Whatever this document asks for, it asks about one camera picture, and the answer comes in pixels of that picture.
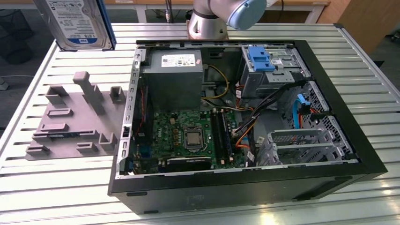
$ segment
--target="metal slatted table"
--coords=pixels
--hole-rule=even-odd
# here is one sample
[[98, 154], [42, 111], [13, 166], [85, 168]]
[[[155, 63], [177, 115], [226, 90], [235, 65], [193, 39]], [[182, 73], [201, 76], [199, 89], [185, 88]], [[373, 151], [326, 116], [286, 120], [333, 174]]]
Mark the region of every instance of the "metal slatted table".
[[230, 39], [305, 39], [389, 172], [317, 201], [139, 215], [106, 196], [111, 157], [26, 161], [25, 148], [47, 103], [50, 84], [78, 91], [74, 71], [99, 90], [127, 88], [135, 39], [183, 39], [185, 24], [113, 24], [117, 50], [59, 52], [50, 46], [0, 139], [0, 224], [398, 224], [400, 94], [343, 29], [330, 24], [254, 25]]

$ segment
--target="gray plastic stand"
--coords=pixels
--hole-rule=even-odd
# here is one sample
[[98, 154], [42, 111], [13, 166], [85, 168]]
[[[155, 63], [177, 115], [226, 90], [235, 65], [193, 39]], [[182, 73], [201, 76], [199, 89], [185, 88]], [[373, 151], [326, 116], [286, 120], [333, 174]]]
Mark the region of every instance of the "gray plastic stand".
[[73, 82], [82, 93], [66, 93], [61, 86], [49, 87], [49, 104], [26, 160], [106, 156], [113, 154], [119, 136], [125, 108], [121, 87], [99, 92], [89, 83], [89, 73], [75, 72]]

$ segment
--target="yellow wire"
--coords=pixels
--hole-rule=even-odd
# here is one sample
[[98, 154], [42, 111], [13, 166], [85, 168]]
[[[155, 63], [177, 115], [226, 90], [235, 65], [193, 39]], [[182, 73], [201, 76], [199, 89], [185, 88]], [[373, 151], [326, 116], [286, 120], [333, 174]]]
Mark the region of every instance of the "yellow wire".
[[222, 73], [213, 65], [207, 65], [207, 67], [213, 68], [213, 69], [218, 72], [218, 74], [223, 77], [223, 80], [225, 80], [225, 83], [226, 83], [226, 88], [225, 88], [223, 93], [221, 93], [221, 94], [217, 95], [217, 96], [202, 97], [202, 98], [201, 98], [201, 99], [215, 99], [215, 98], [222, 97], [222, 96], [226, 94], [227, 89], [229, 89], [229, 82], [227, 82], [227, 79], [226, 79], [226, 76], [223, 75], [223, 73]]

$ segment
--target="wire bundle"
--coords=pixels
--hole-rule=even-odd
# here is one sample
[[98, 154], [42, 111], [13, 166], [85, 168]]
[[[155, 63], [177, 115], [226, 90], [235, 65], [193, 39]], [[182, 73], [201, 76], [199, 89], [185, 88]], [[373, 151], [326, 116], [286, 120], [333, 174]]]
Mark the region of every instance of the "wire bundle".
[[238, 140], [235, 141], [235, 144], [234, 146], [235, 147], [239, 147], [239, 142], [245, 136], [245, 134], [249, 132], [249, 130], [251, 129], [251, 127], [254, 126], [255, 124], [255, 120], [257, 120], [257, 117], [259, 116], [259, 112], [266, 109], [266, 107], [269, 105], [271, 105], [277, 99], [281, 97], [283, 91], [291, 87], [297, 87], [297, 86], [302, 86], [305, 84], [306, 81], [297, 81], [294, 83], [287, 83], [285, 85], [282, 85], [275, 91], [273, 91], [261, 101], [259, 103], [257, 104], [255, 108], [253, 109], [250, 115], [249, 115], [249, 120], [237, 127], [234, 133], [237, 134], [245, 127], [246, 127], [246, 130], [243, 131], [241, 137], [238, 138]]

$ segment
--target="blue plastic clip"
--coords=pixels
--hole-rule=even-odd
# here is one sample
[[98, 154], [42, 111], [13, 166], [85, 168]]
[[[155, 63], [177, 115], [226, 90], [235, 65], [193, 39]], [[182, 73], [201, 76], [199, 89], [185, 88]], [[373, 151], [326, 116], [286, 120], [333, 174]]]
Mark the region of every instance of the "blue plastic clip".
[[274, 71], [274, 66], [269, 61], [270, 55], [265, 51], [263, 47], [249, 46], [247, 51], [247, 57], [253, 64], [253, 71]]

